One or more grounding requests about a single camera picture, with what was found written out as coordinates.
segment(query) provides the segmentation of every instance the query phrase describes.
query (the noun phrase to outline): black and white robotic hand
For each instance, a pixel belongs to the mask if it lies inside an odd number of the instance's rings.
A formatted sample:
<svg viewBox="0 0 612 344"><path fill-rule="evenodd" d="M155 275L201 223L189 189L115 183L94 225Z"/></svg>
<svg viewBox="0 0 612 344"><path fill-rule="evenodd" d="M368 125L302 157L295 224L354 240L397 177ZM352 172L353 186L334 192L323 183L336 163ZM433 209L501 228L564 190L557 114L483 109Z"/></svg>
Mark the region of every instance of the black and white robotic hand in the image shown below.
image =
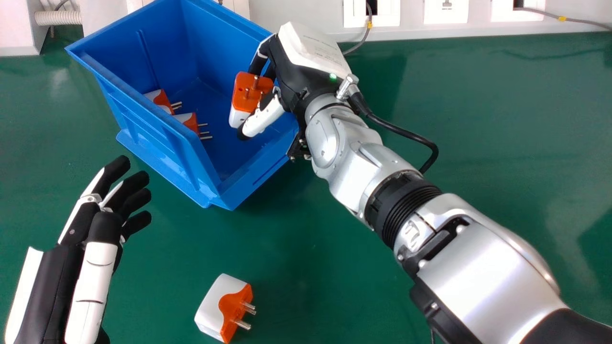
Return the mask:
<svg viewBox="0 0 612 344"><path fill-rule="evenodd" d="M288 155L311 160L334 198L393 251L414 280L411 299L444 342L612 343L612 328L563 303L550 268L527 242L424 179L437 147L372 113L332 39L284 24L261 42L248 72L275 79L279 89L230 125L244 140L284 111L296 116L300 132ZM417 170L360 114L425 144L430 159Z"/></svg>
<svg viewBox="0 0 612 344"><path fill-rule="evenodd" d="M128 238L151 222L149 175L120 156L104 166L81 194L58 243L47 252L30 247L10 310L6 344L104 344L100 327L108 287Z"/></svg>

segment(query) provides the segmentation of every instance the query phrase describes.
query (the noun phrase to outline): blue container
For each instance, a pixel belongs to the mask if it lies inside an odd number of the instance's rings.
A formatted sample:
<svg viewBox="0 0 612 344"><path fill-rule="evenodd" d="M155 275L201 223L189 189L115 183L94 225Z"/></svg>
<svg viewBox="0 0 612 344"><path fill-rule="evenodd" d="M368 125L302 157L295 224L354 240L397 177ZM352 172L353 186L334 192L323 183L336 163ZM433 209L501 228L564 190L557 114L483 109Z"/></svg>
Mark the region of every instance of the blue container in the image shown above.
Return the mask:
<svg viewBox="0 0 612 344"><path fill-rule="evenodd" d="M200 206L233 210L288 160L298 131L288 113L249 141L228 124L236 74L268 35L211 0L158 0L66 50L98 79L120 143ZM160 88L213 139L143 96Z"/></svg>

